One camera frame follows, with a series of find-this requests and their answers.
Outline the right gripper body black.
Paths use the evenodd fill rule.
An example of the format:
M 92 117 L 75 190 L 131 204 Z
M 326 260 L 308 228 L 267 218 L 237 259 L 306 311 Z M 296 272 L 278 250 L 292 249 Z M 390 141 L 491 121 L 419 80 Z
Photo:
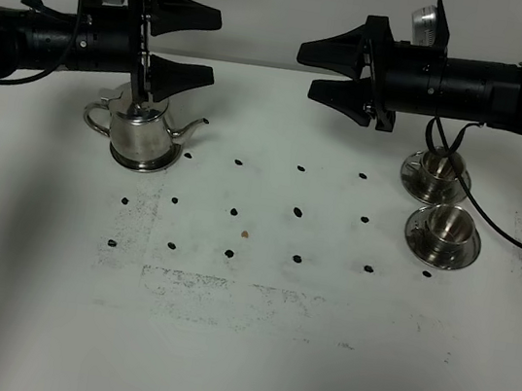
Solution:
M 377 129 L 391 131 L 397 112 L 418 113 L 422 98 L 438 89 L 450 31 L 443 0 L 436 0 L 435 5 L 436 37 L 430 47 L 395 40 L 389 20 L 383 16 L 368 16 L 365 21 L 364 62 L 373 95 L 372 104 L 365 108 Z

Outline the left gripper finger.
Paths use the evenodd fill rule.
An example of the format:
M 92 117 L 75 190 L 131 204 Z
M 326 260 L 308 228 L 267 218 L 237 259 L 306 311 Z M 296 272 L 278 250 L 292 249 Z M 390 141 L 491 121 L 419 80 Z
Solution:
M 214 84 L 214 71 L 211 67 L 176 63 L 154 54 L 150 56 L 150 61 L 150 93 L 153 102 L 163 101 L 186 90 Z
M 193 0 L 151 0 L 151 35 L 179 31 L 215 31 L 222 28 L 222 13 Z

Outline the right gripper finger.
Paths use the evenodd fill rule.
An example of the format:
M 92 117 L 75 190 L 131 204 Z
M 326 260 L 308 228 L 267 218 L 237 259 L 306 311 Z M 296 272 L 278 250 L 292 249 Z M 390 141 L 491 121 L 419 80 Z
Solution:
M 301 44 L 297 62 L 313 68 L 327 69 L 346 77 L 360 78 L 365 66 L 365 26 L 344 34 Z
M 349 81 L 315 80 L 311 83 L 307 96 L 342 113 L 356 124 L 369 125 L 372 115 L 366 105 L 372 104 L 373 91 L 369 78 Z

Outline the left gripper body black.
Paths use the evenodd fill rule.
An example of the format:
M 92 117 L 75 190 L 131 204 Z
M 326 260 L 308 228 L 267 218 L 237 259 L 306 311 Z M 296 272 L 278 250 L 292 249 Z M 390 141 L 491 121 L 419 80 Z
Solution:
M 76 44 L 67 56 L 70 71 L 127 73 L 136 101 L 149 100 L 149 18 L 156 0 L 132 0 L 127 6 L 83 0 Z

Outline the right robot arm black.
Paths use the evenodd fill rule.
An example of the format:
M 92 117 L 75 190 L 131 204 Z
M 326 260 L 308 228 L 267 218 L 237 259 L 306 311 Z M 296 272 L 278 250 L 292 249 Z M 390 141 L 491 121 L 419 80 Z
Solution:
M 414 11 L 411 23 L 408 42 L 394 39 L 387 18 L 368 16 L 344 34 L 301 44 L 297 62 L 341 75 L 313 81 L 308 97 L 381 131 L 392 131 L 402 112 L 522 135 L 522 62 L 450 57 L 441 1 Z

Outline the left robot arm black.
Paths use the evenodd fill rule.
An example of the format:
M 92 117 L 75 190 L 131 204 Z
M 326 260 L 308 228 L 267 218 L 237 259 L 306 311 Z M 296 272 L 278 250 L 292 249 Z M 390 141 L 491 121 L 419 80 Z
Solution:
M 26 10 L 0 7 L 0 83 L 19 69 L 127 73 L 132 88 L 158 102 L 214 83 L 212 68 L 150 54 L 148 36 L 219 30 L 221 12 L 193 0 L 129 0 L 101 6 L 83 0 L 82 14 L 62 14 L 40 0 Z

